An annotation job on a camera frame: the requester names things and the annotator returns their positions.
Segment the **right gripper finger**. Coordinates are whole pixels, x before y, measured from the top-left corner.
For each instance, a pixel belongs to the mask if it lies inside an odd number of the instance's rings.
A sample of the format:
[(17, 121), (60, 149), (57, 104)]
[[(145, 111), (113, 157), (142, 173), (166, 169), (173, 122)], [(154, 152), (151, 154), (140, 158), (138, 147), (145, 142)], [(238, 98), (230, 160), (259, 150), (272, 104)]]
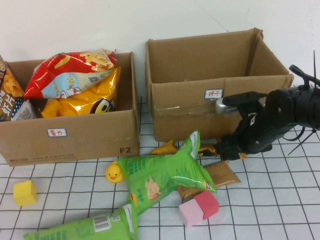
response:
[(223, 148), (221, 150), (221, 159), (222, 160), (238, 160), (242, 159), (244, 152), (238, 148)]
[(216, 144), (218, 150), (239, 150), (239, 141), (237, 136), (223, 136)]

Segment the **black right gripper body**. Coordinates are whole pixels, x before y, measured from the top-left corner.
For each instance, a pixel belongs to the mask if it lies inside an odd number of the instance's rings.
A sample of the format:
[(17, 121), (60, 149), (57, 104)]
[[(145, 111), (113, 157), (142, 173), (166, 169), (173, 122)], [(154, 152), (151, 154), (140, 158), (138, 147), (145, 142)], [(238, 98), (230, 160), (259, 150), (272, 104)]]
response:
[(258, 99), (240, 105), (242, 121), (233, 134), (240, 153), (269, 151), (275, 140), (297, 124), (297, 92), (296, 88), (277, 89), (265, 95), (265, 105)]

